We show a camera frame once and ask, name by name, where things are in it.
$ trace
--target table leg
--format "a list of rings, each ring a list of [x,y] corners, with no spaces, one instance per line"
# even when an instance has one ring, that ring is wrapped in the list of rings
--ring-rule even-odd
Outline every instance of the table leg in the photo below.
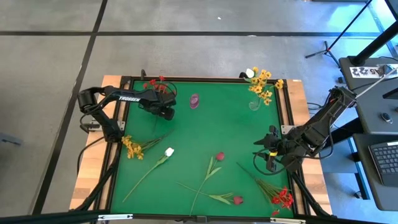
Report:
[[[348,139],[355,133],[363,133],[363,127],[359,118],[344,124],[342,127],[331,132],[333,143],[336,144],[342,140]],[[330,147],[330,140],[326,140],[324,149]]]

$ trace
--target green mat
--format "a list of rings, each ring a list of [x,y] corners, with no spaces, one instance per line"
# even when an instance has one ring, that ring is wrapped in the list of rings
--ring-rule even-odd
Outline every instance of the green mat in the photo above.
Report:
[[[135,82],[134,89],[141,90],[142,84]],[[263,138],[269,132],[270,125],[280,127],[275,94],[270,106],[262,105],[257,111],[252,111],[248,105],[255,94],[248,91],[248,84],[174,84],[178,95],[173,120],[156,117],[139,109],[138,104],[130,106],[126,135],[137,141],[146,141],[170,130],[173,132],[146,151],[143,161],[128,159],[127,149],[123,147],[111,212],[189,215],[195,192],[176,182],[198,189],[205,178],[210,157],[224,152],[225,159],[216,165],[222,169],[205,182],[201,191],[214,195],[233,192],[243,196],[244,203],[227,205],[199,195],[192,215],[270,217],[276,205],[263,197],[256,183],[236,163],[268,183],[278,187],[289,186],[286,172],[266,177],[258,173],[252,164],[252,152],[261,149],[253,142]],[[193,110],[189,107],[189,99],[195,93],[200,96],[200,104]],[[175,149],[173,156],[151,172],[122,203],[127,193],[168,147]],[[265,169],[262,159],[258,159],[257,164]],[[277,217],[290,218],[293,213],[283,209]]]

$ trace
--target gray floor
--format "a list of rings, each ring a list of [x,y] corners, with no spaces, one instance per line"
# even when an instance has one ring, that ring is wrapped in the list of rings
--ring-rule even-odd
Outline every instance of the gray floor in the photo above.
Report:
[[[100,0],[3,0],[0,30],[93,29]],[[109,0],[99,28],[102,31],[195,30],[339,32],[362,8],[358,3],[284,1],[127,1]],[[350,32],[377,32],[367,10]],[[0,216],[29,212],[32,197],[49,156],[54,137],[79,72],[89,37],[0,36],[0,132],[23,139],[20,147],[0,142]],[[336,85],[340,71],[330,57],[303,56],[323,48],[331,37],[97,37],[82,88],[101,85],[103,75],[237,77],[258,66],[274,78],[301,79],[307,100],[322,103]],[[372,39],[343,38],[333,48],[337,58],[355,55]],[[386,47],[373,57],[391,56]],[[69,206],[76,178],[78,152],[86,134],[79,129],[75,107],[44,212]],[[337,125],[356,117],[347,111]],[[326,181],[353,181],[344,176]],[[329,190],[335,215],[374,220],[375,207],[345,213]],[[362,203],[349,194],[346,206]]]

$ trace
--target clear vase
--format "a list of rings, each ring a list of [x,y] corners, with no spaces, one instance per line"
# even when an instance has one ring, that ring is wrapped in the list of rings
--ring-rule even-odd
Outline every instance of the clear vase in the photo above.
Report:
[[[262,105],[261,98],[258,96],[255,96],[252,99],[252,101],[250,101],[249,108],[250,108],[250,110],[256,111],[260,108],[261,105]]]

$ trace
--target wooden board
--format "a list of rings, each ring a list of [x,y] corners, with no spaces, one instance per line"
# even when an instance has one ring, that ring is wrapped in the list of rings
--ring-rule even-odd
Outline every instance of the wooden board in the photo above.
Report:
[[[112,85],[119,88],[121,76],[106,75],[102,86]],[[290,105],[292,108],[292,114],[294,119],[294,125],[304,124],[309,118],[307,101],[305,99],[303,83],[301,80],[287,80],[287,86],[289,90]],[[280,101],[282,108],[282,115],[284,116],[284,121],[287,121],[286,105],[284,103],[284,95],[280,92]],[[104,108],[104,112],[111,118],[114,113],[115,102],[108,104]],[[124,110],[124,103],[121,104],[121,109],[118,118],[121,119]],[[100,138],[102,132],[89,133],[87,144],[93,142],[94,140]],[[81,160],[80,171],[76,180],[75,190],[73,191],[72,201],[70,203],[70,209],[76,208],[84,201],[84,199],[90,194],[94,189],[95,185],[98,183],[101,173],[101,167],[104,160],[106,143],[100,141],[94,146],[88,148],[83,154]],[[322,208],[331,213],[331,207],[329,203],[328,194],[326,191],[325,180],[323,178],[322,167],[320,161],[313,159],[306,159],[303,162],[303,173],[305,178],[305,184],[309,191],[314,196],[315,200],[322,206]],[[106,184],[103,190],[103,195],[100,203],[100,208],[104,208],[105,201],[108,193],[109,185]],[[299,189],[295,188],[297,194],[297,204],[298,212],[304,214],[304,209],[302,205],[302,199]]]

